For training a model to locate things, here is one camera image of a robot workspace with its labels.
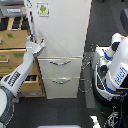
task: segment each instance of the dark floor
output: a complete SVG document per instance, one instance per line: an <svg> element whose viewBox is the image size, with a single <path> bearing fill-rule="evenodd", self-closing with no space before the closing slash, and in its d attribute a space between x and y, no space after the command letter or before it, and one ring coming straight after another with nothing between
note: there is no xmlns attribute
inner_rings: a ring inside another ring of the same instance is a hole
<svg viewBox="0 0 128 128"><path fill-rule="evenodd" d="M126 2L106 0L101 3L101 0L93 0L85 52L91 51L92 43L110 45L111 36L116 32L126 36L120 22L121 10L128 7ZM15 104L15 113L7 128L36 128L40 125L79 125L92 128L91 115L97 116L103 127L105 118L100 110L87 107L86 98L81 92L77 99L21 98L20 103Z"/></svg>

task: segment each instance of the white robot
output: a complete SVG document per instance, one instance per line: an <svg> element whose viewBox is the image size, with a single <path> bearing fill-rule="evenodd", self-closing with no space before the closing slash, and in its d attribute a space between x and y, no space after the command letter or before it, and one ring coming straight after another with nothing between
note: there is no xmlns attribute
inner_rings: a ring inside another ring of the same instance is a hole
<svg viewBox="0 0 128 128"><path fill-rule="evenodd" d="M117 103L128 89L128 37L116 33L110 47L96 47L92 69L96 95L102 101Z"/></svg>

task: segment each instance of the drawer front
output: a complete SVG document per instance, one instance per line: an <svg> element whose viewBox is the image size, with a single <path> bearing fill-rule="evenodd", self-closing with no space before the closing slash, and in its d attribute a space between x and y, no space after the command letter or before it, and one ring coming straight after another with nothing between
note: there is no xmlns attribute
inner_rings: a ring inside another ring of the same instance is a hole
<svg viewBox="0 0 128 128"><path fill-rule="evenodd" d="M41 91L38 76L36 81L25 81L19 90L19 92L38 92L38 91Z"/></svg>
<svg viewBox="0 0 128 128"><path fill-rule="evenodd" d="M53 98L76 98L79 79L44 79L46 96Z"/></svg>
<svg viewBox="0 0 128 128"><path fill-rule="evenodd" d="M82 59L39 59L42 78L78 77Z"/></svg>
<svg viewBox="0 0 128 128"><path fill-rule="evenodd" d="M18 16L23 17L23 16L26 16L26 11L25 11L23 5L0 6L0 8L1 8L1 11L2 11L2 14L4 17L18 17Z"/></svg>
<svg viewBox="0 0 128 128"><path fill-rule="evenodd" d="M27 36L27 30L0 31L0 49L25 48Z"/></svg>
<svg viewBox="0 0 128 128"><path fill-rule="evenodd" d="M24 4L24 0L0 0L0 5Z"/></svg>
<svg viewBox="0 0 128 128"><path fill-rule="evenodd" d="M23 62L26 50L0 50L0 67L18 66Z"/></svg>
<svg viewBox="0 0 128 128"><path fill-rule="evenodd" d="M12 73L17 67L0 67L0 76L8 75ZM36 63L33 64L33 68L29 75L39 75Z"/></svg>

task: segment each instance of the white filing cabinet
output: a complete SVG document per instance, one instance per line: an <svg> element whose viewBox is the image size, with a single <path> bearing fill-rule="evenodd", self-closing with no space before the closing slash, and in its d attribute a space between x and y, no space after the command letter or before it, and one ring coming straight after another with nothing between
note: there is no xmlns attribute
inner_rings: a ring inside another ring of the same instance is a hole
<svg viewBox="0 0 128 128"><path fill-rule="evenodd" d="M46 43L38 60L48 99L77 97L91 1L24 0L30 26L29 10L33 13L37 40ZM41 15L40 7L46 8Z"/></svg>

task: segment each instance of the wooden drawer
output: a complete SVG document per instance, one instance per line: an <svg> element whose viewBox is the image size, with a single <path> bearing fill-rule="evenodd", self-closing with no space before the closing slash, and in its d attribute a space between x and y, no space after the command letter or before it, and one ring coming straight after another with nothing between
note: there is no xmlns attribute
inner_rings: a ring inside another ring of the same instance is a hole
<svg viewBox="0 0 128 128"><path fill-rule="evenodd" d="M39 85L39 76L37 76L36 81L25 81L20 88L19 92L38 92L41 91Z"/></svg>
<svg viewBox="0 0 128 128"><path fill-rule="evenodd" d="M24 6L23 5L16 5L16 6L0 6L1 11L3 13L3 16L5 17L20 17L20 16L26 16L26 12L22 11ZM8 9L20 9L20 12L8 12Z"/></svg>
<svg viewBox="0 0 128 128"><path fill-rule="evenodd" d="M0 43L0 49L25 48L27 36L27 30L0 31L0 40L2 40Z"/></svg>
<svg viewBox="0 0 128 128"><path fill-rule="evenodd" d="M0 76L8 75L12 73L17 67L0 67ZM39 75L37 64L34 62L33 68L29 75Z"/></svg>
<svg viewBox="0 0 128 128"><path fill-rule="evenodd" d="M82 58L38 59L42 78L78 77Z"/></svg>
<svg viewBox="0 0 128 128"><path fill-rule="evenodd" d="M26 49L0 50L0 67L18 66L23 62Z"/></svg>

